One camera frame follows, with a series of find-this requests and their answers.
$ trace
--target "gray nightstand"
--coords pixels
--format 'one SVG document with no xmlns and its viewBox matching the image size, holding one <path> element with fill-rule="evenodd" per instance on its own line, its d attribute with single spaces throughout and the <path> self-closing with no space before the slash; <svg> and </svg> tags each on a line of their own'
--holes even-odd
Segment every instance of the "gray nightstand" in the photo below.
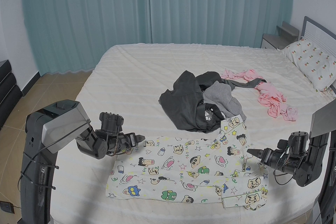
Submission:
<svg viewBox="0 0 336 224">
<path fill-rule="evenodd" d="M 262 36 L 262 49 L 284 49 L 287 45 L 298 41 L 299 30 L 292 25 L 282 22 L 282 26 L 276 26 L 279 35 L 264 33 Z"/>
</svg>

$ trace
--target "white bed sheet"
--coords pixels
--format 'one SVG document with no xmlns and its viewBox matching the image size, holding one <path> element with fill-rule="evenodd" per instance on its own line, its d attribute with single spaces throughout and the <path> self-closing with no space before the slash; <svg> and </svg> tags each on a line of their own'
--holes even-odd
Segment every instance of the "white bed sheet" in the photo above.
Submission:
<svg viewBox="0 0 336 224">
<path fill-rule="evenodd" d="M 188 70 L 220 74 L 227 69 L 256 69 L 298 107 L 296 122 L 274 119 L 257 101 L 255 89 L 236 88 L 236 97 L 247 116 L 246 125 L 256 148 L 276 148 L 279 139 L 293 131 L 309 131 L 312 113 L 332 101 L 320 96 L 304 75 L 280 51 L 222 45 L 135 44 L 116 45 L 101 58 L 79 93 L 94 129 L 100 128 L 102 111 L 124 117 L 124 132 L 184 138 L 214 138 L 210 134 L 177 130 L 162 110 L 158 99 Z M 180 204 L 155 200 L 116 200 L 105 197 L 114 159 L 96 160 L 79 152 L 72 141 L 58 153 L 52 192 L 51 215 L 55 223 L 283 223 L 312 207 L 324 177 L 301 188 L 292 180 L 285 186 L 269 175 L 266 206 L 257 211 L 244 207 L 223 209 L 222 204 Z"/>
</svg>

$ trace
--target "pink fabric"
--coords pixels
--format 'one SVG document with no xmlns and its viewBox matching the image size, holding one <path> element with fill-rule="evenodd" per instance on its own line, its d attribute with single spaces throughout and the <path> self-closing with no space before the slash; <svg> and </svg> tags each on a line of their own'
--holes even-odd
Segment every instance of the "pink fabric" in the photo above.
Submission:
<svg viewBox="0 0 336 224">
<path fill-rule="evenodd" d="M 247 81 L 251 81 L 256 78 L 263 79 L 263 77 L 258 75 L 258 73 L 253 69 L 240 73 L 234 73 L 231 70 L 225 69 L 221 78 L 242 78 Z M 297 108 L 284 104 L 284 102 L 286 102 L 286 98 L 276 89 L 276 87 L 274 87 L 271 83 L 260 82 L 255 88 L 260 91 L 258 102 L 269 108 L 267 112 L 271 117 L 277 117 L 281 114 L 283 119 L 286 121 L 296 121 L 298 116 Z"/>
</svg>

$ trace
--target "white pillow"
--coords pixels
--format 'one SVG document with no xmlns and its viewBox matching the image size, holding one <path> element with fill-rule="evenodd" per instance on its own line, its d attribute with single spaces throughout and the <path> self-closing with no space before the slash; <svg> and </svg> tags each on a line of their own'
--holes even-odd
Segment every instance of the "white pillow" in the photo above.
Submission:
<svg viewBox="0 0 336 224">
<path fill-rule="evenodd" d="M 336 58 L 309 39 L 303 37 L 281 52 L 300 69 L 317 92 L 325 91 L 336 79 Z"/>
</svg>

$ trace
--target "star print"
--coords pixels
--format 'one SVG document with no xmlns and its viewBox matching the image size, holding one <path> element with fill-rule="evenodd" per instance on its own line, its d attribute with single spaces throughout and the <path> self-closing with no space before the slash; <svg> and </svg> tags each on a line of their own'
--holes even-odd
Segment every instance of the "star print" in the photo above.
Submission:
<svg viewBox="0 0 336 224">
<path fill-rule="evenodd" d="M 137 181 L 138 181 L 139 184 L 144 184 L 144 182 L 146 182 L 146 181 L 143 180 L 142 178 L 141 178 L 141 180 L 137 180 Z"/>
<path fill-rule="evenodd" d="M 233 188 L 231 189 L 231 193 L 233 193 L 233 195 L 236 193 L 236 191 L 238 191 L 238 190 L 236 189 L 236 187 L 233 187 Z"/>
<path fill-rule="evenodd" d="M 183 163 L 181 165 L 179 165 L 179 167 L 181 168 L 181 170 L 185 170 L 187 165 L 184 165 Z"/>
</svg>

